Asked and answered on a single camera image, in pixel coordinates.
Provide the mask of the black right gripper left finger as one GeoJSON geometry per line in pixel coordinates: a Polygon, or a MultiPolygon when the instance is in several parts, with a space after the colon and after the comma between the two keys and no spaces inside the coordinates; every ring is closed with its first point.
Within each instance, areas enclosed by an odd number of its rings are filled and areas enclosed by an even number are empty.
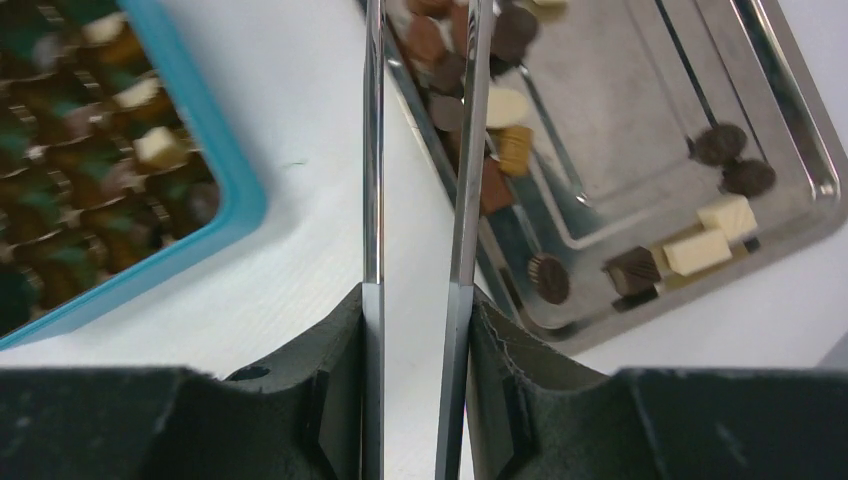
{"type": "Polygon", "coordinates": [[[1,373],[5,479],[357,479],[362,290],[219,380],[184,367],[1,373]]]}

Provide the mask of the steel serving tongs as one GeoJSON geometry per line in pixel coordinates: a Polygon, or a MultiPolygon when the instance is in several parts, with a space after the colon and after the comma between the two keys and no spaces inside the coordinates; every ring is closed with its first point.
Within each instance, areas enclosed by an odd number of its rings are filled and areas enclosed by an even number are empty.
{"type": "MultiPolygon", "coordinates": [[[[364,478],[381,479],[384,476],[385,446],[384,2],[367,2],[365,20],[361,294],[366,330],[362,465],[364,478]]],[[[489,58],[494,26],[492,2],[470,2],[459,198],[454,215],[435,462],[438,479],[457,478],[461,465],[469,326],[475,296],[475,262],[487,137],[489,58]]]]}

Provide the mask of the teal chocolate box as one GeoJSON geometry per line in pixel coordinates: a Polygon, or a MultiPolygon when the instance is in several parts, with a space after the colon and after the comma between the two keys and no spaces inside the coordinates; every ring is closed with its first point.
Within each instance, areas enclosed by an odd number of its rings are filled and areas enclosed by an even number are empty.
{"type": "Polygon", "coordinates": [[[253,233],[266,195],[162,1],[1,5],[1,345],[253,233]]]}

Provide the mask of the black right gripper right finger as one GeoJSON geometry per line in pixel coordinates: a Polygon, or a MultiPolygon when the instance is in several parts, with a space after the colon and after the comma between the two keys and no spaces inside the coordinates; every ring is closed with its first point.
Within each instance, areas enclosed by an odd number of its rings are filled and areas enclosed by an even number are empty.
{"type": "Polygon", "coordinates": [[[554,350],[482,292],[470,324],[478,479],[843,479],[839,371],[624,368],[554,350]]]}

